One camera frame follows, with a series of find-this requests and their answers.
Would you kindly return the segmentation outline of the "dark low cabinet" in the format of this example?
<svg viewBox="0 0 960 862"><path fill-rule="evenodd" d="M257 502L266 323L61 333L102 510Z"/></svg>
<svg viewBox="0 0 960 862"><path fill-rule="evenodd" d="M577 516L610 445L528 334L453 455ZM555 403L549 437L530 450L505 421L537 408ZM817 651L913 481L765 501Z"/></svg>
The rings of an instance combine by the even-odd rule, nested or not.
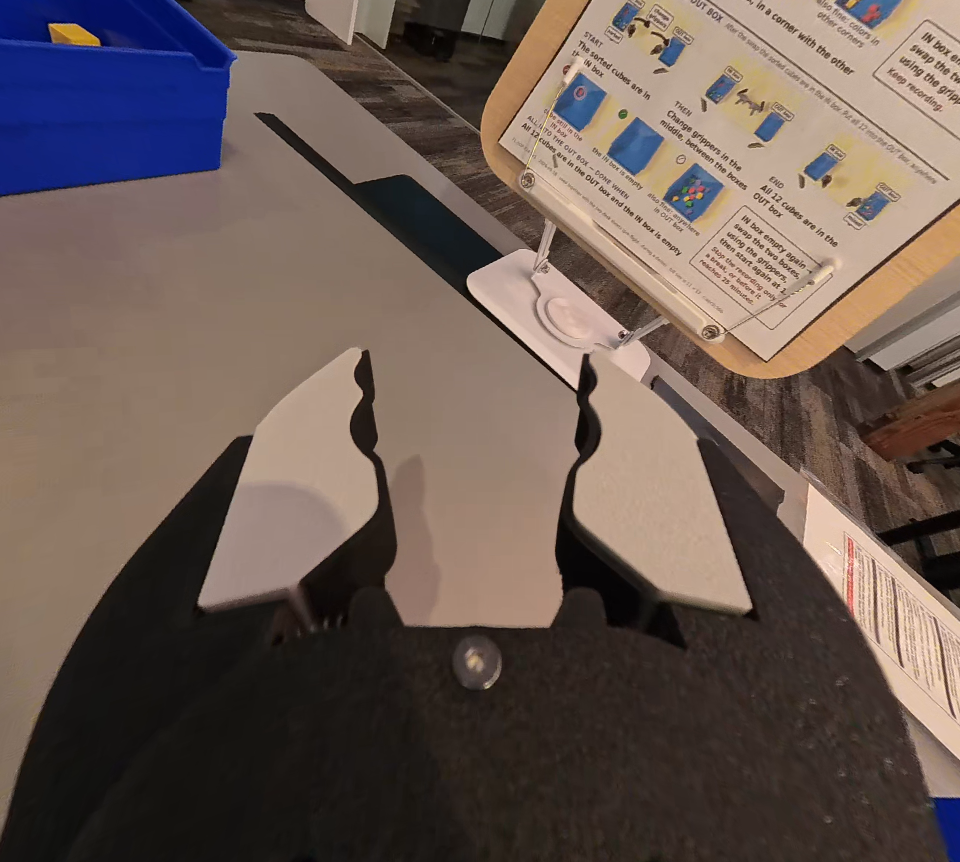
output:
<svg viewBox="0 0 960 862"><path fill-rule="evenodd" d="M396 0L394 30L415 52L451 60L472 0Z"/></svg>

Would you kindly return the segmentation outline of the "black table frame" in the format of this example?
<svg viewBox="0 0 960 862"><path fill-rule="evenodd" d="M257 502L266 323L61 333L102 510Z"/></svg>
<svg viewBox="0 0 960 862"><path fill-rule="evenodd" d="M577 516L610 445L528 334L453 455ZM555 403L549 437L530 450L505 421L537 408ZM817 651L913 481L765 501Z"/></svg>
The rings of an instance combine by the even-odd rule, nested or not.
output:
<svg viewBox="0 0 960 862"><path fill-rule="evenodd" d="M956 439L944 440L927 447L928 456L907 462L906 469L913 474L931 470L958 470L959 445ZM933 537L959 529L959 510L943 513L924 520L910 520L900 527L878 534L882 544L894 547L912 544L918 558L918 573L937 592L958 605L959 552L938 554Z"/></svg>

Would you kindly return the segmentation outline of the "blue plastic bin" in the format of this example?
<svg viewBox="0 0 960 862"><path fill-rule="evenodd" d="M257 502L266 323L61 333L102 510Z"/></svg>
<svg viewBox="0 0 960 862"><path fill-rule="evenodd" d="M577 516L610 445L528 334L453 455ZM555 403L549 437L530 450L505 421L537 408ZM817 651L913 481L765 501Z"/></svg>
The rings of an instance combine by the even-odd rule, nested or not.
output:
<svg viewBox="0 0 960 862"><path fill-rule="evenodd" d="M949 861L960 860L960 800L958 797L929 798L945 853Z"/></svg>
<svg viewBox="0 0 960 862"><path fill-rule="evenodd" d="M2 195L218 169L235 60L174 0L1 0Z"/></svg>

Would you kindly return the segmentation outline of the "laminated paper sheet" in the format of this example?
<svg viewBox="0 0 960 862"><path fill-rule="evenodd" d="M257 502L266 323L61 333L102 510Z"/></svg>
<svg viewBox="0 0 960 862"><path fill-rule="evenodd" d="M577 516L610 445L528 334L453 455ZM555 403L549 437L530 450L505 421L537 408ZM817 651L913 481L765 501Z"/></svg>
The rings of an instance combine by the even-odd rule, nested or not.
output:
<svg viewBox="0 0 960 862"><path fill-rule="evenodd" d="M839 594L894 695L959 757L959 621L942 596L811 482L802 545Z"/></svg>

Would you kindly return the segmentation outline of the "wooden post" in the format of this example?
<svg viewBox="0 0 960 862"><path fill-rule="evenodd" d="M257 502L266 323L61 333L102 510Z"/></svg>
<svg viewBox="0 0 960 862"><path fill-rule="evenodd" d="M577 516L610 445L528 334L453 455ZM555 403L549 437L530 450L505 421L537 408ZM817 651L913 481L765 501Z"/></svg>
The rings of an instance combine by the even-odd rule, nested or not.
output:
<svg viewBox="0 0 960 862"><path fill-rule="evenodd" d="M863 443L892 462L915 456L959 434L959 381L896 406L858 425Z"/></svg>

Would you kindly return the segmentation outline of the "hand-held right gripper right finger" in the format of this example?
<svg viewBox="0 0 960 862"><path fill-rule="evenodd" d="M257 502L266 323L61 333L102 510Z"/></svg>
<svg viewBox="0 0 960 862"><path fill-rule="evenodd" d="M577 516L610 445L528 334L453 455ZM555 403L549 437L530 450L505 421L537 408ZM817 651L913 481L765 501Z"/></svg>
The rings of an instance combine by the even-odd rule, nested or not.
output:
<svg viewBox="0 0 960 862"><path fill-rule="evenodd" d="M608 354L582 359L577 404L557 533L563 590L598 592L613 626L649 626L668 606L749 616L695 431Z"/></svg>

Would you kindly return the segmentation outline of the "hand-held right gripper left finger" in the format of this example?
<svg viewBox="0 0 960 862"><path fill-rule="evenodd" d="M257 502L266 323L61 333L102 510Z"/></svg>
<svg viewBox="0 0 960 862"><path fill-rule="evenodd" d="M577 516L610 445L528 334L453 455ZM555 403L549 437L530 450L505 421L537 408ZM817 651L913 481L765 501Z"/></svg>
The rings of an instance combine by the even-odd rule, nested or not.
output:
<svg viewBox="0 0 960 862"><path fill-rule="evenodd" d="M347 622L354 595L384 588L398 551L378 455L370 353L347 349L258 424L198 608L286 602L307 627Z"/></svg>

